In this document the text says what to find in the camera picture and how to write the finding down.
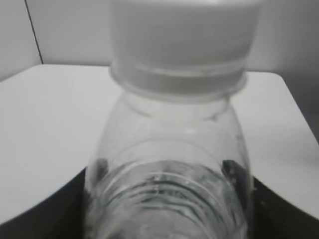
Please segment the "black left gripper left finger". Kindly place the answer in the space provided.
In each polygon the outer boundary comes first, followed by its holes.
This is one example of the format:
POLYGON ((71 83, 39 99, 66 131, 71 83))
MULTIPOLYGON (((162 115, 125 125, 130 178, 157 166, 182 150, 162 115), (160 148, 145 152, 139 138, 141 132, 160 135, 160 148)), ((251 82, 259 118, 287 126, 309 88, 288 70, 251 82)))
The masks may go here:
POLYGON ((0 225, 2 239, 82 239, 83 169, 50 197, 0 225))

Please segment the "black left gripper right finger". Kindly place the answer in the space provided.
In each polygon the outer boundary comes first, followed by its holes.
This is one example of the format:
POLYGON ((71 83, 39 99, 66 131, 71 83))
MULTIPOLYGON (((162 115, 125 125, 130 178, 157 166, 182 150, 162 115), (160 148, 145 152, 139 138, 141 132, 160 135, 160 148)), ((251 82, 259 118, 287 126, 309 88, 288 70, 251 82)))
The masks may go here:
POLYGON ((317 239, 319 221, 278 196, 234 160, 222 161, 248 224, 250 239, 317 239))

